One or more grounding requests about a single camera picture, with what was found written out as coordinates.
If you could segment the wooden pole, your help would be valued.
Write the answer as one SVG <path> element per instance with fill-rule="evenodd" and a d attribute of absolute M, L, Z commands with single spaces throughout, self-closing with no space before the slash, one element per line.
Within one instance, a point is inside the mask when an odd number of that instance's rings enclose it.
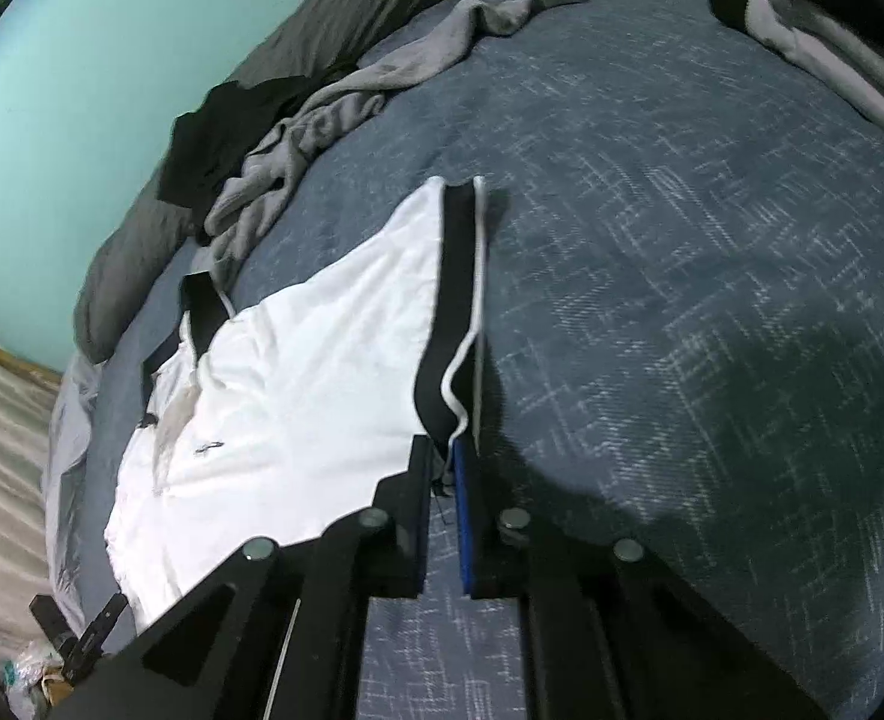
<path fill-rule="evenodd" d="M 12 355 L 9 351 L 5 351 L 0 347 L 0 366 L 6 371 L 12 372 L 14 376 L 21 379 L 31 380 L 41 385 L 41 387 L 49 388 L 49 390 L 58 390 L 61 387 L 62 376 L 59 372 L 53 371 L 46 366 L 40 366 L 34 362 L 19 358 Z"/>

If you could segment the blue patterned bed sheet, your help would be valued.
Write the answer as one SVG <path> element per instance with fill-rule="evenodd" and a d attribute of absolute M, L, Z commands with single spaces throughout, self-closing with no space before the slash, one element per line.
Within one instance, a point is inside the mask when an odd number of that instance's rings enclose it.
<path fill-rule="evenodd" d="M 648 536 L 831 717 L 884 717 L 884 133 L 705 0 L 585 0 L 326 149 L 241 296 L 435 172 L 507 197 L 501 472 Z"/>

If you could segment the cardboard box clutter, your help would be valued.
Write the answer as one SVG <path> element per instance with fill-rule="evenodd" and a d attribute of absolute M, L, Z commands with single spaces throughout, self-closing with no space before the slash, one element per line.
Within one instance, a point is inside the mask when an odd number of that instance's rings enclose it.
<path fill-rule="evenodd" d="M 61 656 L 41 640 L 4 663 L 1 686 L 15 718 L 46 718 L 74 692 L 62 674 Z"/>

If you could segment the dark grey long pillow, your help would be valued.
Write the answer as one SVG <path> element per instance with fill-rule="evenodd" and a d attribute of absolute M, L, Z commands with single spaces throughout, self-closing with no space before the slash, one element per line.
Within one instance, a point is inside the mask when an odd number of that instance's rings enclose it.
<path fill-rule="evenodd" d="M 201 234 L 218 191 L 271 125 L 439 2 L 304 0 L 227 82 L 180 115 L 163 160 L 90 263 L 74 309 L 79 353 L 94 364 L 111 358 L 158 275 L 186 239 Z"/>

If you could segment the white black-collared polo shirt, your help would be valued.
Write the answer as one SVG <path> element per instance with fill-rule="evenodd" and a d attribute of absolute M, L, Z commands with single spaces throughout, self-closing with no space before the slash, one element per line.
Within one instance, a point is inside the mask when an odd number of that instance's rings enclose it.
<path fill-rule="evenodd" d="M 371 238 L 247 309 L 186 280 L 105 528 L 138 628 L 248 539 L 302 543 L 370 505 L 417 437 L 450 455 L 473 436 L 486 211 L 481 179 L 432 177 Z"/>

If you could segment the beige curtain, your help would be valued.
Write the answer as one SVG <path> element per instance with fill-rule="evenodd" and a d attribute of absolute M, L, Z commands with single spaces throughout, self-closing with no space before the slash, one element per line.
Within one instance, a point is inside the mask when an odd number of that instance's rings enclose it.
<path fill-rule="evenodd" d="M 40 637 L 28 603 L 49 590 L 41 477 L 55 394 L 0 366 L 0 661 Z"/>

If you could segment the light grey blanket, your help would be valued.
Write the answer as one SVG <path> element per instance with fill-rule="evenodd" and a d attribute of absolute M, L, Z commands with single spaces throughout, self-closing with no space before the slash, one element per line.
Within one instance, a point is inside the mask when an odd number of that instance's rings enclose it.
<path fill-rule="evenodd" d="M 48 427 L 48 460 L 41 480 L 44 546 L 51 595 L 69 629 L 85 628 L 80 592 L 77 533 L 85 483 L 85 460 L 100 388 L 101 366 L 76 351 L 62 374 Z"/>

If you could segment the grey knit sweater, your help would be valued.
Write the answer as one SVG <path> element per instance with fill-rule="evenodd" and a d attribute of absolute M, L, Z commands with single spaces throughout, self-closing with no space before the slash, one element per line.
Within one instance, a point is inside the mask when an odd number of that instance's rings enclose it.
<path fill-rule="evenodd" d="M 440 23 L 375 64 L 359 68 L 308 96 L 245 154 L 204 218 L 211 238 L 193 266 L 227 289 L 258 242 L 292 200 L 310 164 L 339 138 L 380 114 L 389 96 L 455 67 L 479 37 L 510 37 L 533 16 L 580 0 L 460 0 Z"/>

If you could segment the black garment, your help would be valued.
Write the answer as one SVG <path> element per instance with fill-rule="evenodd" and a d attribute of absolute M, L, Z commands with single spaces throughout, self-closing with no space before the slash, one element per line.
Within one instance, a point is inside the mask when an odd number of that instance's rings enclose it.
<path fill-rule="evenodd" d="M 254 86 L 227 82 L 212 88 L 199 109 L 181 114 L 173 124 L 158 199 L 197 213 L 209 210 L 243 158 L 274 124 L 300 107 L 313 85 L 308 76 L 287 76 Z"/>

